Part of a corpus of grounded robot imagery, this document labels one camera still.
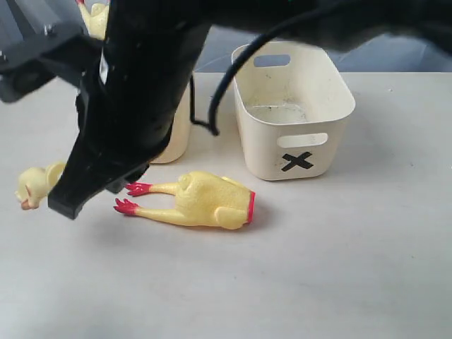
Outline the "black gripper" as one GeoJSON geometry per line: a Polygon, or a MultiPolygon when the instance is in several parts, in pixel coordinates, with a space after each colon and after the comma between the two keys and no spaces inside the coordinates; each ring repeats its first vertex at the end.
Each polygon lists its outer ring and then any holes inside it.
{"type": "Polygon", "coordinates": [[[112,1],[104,40],[46,27],[1,53],[1,99],[49,80],[77,85],[78,136],[50,209],[74,220],[104,190],[119,193],[167,146],[210,20],[200,1],[112,1]]]}

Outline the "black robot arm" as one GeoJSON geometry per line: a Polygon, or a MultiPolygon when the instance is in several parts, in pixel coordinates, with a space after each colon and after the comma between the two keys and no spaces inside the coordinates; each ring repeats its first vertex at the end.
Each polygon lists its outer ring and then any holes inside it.
{"type": "Polygon", "coordinates": [[[74,219],[103,190],[120,192],[167,147],[174,114],[211,26],[256,33],[228,68],[203,123],[241,67],[274,38],[348,51],[377,35],[412,35],[451,51],[450,1],[112,1],[103,41],[55,25],[1,53],[1,100],[59,77],[79,89],[79,133],[49,207],[74,219]]]}

